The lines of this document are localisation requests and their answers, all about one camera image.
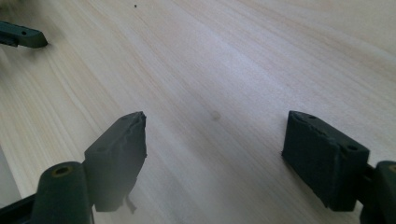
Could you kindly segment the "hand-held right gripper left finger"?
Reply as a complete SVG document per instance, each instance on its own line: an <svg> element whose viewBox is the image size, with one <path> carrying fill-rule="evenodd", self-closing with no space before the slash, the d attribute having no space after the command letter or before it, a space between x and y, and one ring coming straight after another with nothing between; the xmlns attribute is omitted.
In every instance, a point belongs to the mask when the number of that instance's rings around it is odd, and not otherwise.
<svg viewBox="0 0 396 224"><path fill-rule="evenodd" d="M90 202L97 212L118 210L134 188L147 157L146 116L117 119L84 153Z"/></svg>

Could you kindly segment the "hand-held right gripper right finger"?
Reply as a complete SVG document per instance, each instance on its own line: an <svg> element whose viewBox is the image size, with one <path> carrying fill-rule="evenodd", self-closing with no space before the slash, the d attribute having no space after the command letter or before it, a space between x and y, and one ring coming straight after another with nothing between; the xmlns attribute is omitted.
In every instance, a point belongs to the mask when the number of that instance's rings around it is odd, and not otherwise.
<svg viewBox="0 0 396 224"><path fill-rule="evenodd" d="M370 151L325 121L290 111L283 159L333 211L354 209Z"/></svg>

